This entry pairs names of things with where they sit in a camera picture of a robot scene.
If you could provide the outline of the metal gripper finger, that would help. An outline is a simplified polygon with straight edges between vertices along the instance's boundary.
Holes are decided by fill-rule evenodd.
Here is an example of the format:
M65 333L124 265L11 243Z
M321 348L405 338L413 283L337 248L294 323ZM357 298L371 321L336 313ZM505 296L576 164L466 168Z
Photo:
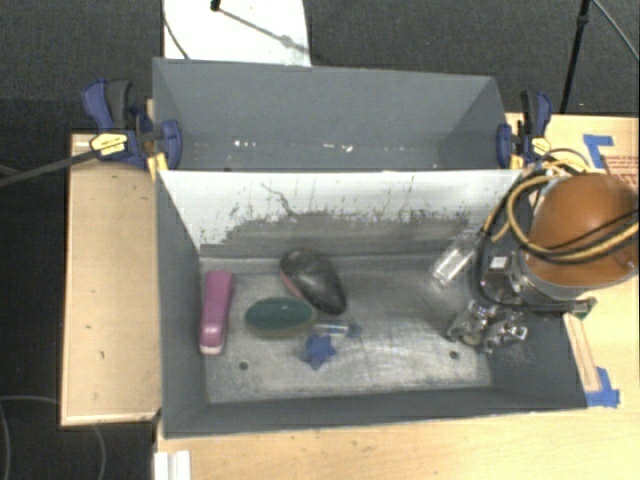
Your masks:
M482 349L486 354L492 354L497 349L516 342L524 342L528 336L528 328L516 319L503 319L493 322L485 331L482 339Z
M446 331L446 337L464 344L480 344L489 321L494 316L492 305L471 301L457 314Z

